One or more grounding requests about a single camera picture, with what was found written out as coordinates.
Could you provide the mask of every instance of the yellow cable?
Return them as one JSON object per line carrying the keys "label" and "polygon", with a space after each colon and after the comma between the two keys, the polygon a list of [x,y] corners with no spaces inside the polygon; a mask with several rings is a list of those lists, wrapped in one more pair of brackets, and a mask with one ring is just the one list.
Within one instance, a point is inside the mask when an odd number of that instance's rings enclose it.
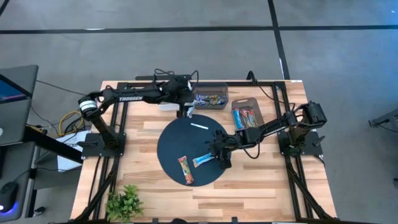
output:
{"label": "yellow cable", "polygon": [[74,114],[78,114],[78,115],[81,116],[81,113],[79,111],[71,111],[71,112],[67,113],[63,118],[61,118],[60,123],[58,124],[58,130],[59,130],[59,133],[60,133],[61,137],[65,136],[67,134],[74,133],[74,132],[76,132],[77,130],[79,130],[83,126],[84,120],[83,120],[83,117],[81,117],[80,124],[77,126],[77,128],[75,130],[68,131],[66,133],[62,132],[62,124],[63,124],[63,122],[65,120],[67,120],[68,118],[70,118],[71,116],[73,116]]}

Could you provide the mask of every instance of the round black pad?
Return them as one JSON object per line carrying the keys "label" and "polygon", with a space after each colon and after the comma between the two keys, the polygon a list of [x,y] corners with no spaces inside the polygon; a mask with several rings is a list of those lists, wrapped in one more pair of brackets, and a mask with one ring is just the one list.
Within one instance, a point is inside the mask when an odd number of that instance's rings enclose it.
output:
{"label": "round black pad", "polygon": [[[191,125],[199,124],[208,129]],[[166,174],[179,184],[198,187],[214,182],[223,174],[220,162],[212,159],[197,168],[193,166],[193,159],[209,153],[209,144],[206,141],[213,140],[216,130],[226,131],[217,121],[194,114],[192,118],[177,118],[163,130],[157,143],[157,158]],[[179,158],[186,156],[189,169],[193,176],[193,183],[187,185],[182,172]]]}

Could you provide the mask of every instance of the potted plant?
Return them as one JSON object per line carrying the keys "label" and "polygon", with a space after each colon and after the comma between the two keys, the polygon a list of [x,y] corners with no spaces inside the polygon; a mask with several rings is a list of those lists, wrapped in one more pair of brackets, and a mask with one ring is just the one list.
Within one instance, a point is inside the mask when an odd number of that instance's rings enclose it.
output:
{"label": "potted plant", "polygon": [[108,212],[108,221],[129,222],[137,214],[143,215],[143,208],[136,194],[137,186],[124,186],[123,193],[109,193],[109,200],[106,203],[106,212]]}

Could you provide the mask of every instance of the clear plastic bin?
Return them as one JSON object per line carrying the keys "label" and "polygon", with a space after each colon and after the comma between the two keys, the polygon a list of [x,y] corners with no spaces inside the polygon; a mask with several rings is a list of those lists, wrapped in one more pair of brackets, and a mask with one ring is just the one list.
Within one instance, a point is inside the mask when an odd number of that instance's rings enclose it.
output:
{"label": "clear plastic bin", "polygon": [[193,84],[197,110],[222,110],[228,103],[226,83],[199,82]]}

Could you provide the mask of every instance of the wooden table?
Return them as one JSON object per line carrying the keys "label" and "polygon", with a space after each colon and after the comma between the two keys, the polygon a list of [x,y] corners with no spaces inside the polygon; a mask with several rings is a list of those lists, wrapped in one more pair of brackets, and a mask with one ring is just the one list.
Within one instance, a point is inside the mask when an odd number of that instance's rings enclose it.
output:
{"label": "wooden table", "polygon": [[[106,85],[116,88],[117,83],[105,81],[102,89]],[[302,82],[286,81],[286,86],[291,103],[298,106],[307,102]],[[270,87],[265,86],[263,89],[272,96]],[[195,113],[215,119],[228,133],[233,134],[235,127],[231,116],[231,102],[253,96],[259,103],[264,122],[276,119],[274,102],[259,87],[228,87],[228,91],[229,103],[224,110],[196,110]],[[118,118],[121,117],[121,107],[122,105],[118,110]],[[103,115],[108,124],[111,113],[112,107]],[[122,190],[123,185],[137,185],[139,198],[144,202],[145,209],[144,216],[136,217],[135,222],[150,222],[152,218],[169,222],[175,217],[188,222],[230,222],[231,217],[238,217],[240,222],[295,220],[285,162],[279,154],[276,134],[266,137],[261,143],[261,155],[258,159],[248,158],[244,151],[234,151],[231,158],[232,168],[227,169],[219,179],[202,187],[186,187],[166,175],[156,154],[160,134],[174,119],[175,111],[160,111],[158,105],[144,102],[129,103],[125,130],[127,143],[120,161],[116,187]],[[257,148],[248,151],[255,154]],[[313,156],[302,156],[302,160],[309,191],[325,211],[335,217],[323,164]],[[97,158],[93,157],[83,163],[71,218],[77,217],[87,205],[96,161]],[[101,165],[95,187],[98,186],[100,172]],[[297,192],[301,214],[305,217],[303,197],[298,189]],[[105,202],[106,197],[103,197],[100,217],[104,217]]]}

